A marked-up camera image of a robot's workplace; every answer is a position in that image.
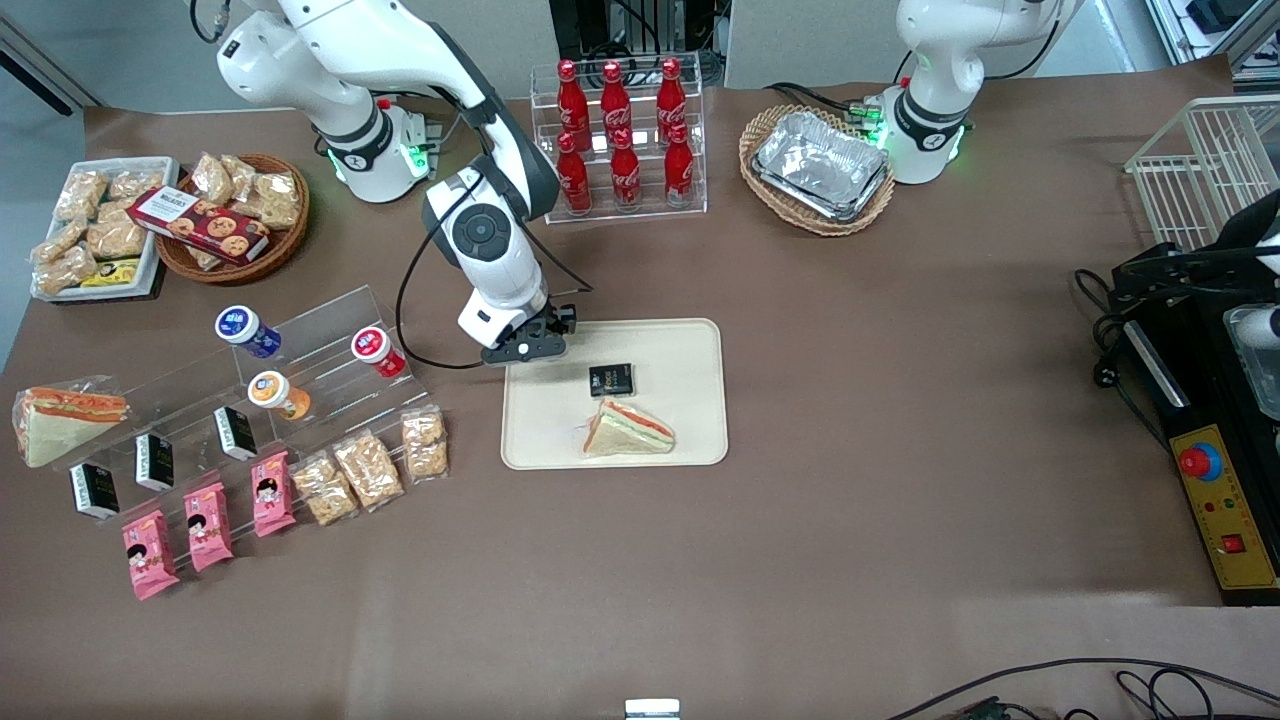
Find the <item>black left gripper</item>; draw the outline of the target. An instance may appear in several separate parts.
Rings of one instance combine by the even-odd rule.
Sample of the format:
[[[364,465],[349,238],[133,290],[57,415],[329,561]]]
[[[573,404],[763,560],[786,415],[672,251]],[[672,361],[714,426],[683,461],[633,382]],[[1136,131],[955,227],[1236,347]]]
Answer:
[[[1112,302],[1138,304],[1194,293],[1197,287],[1239,293],[1258,302],[1277,302],[1276,243],[1244,249],[1212,246],[1183,252],[1174,243],[1157,243],[1112,269]],[[1190,266],[1190,281],[1185,272]]]

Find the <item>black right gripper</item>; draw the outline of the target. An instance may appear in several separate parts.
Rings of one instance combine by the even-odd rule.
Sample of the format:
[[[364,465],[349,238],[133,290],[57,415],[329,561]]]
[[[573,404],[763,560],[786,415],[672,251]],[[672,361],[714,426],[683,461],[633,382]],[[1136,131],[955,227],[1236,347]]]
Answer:
[[[518,329],[507,332],[495,348],[485,348],[485,364],[508,366],[527,363],[532,357],[530,354],[535,354],[536,359],[559,357],[567,352],[564,338],[575,332],[577,319],[575,304],[562,307],[548,304]]]

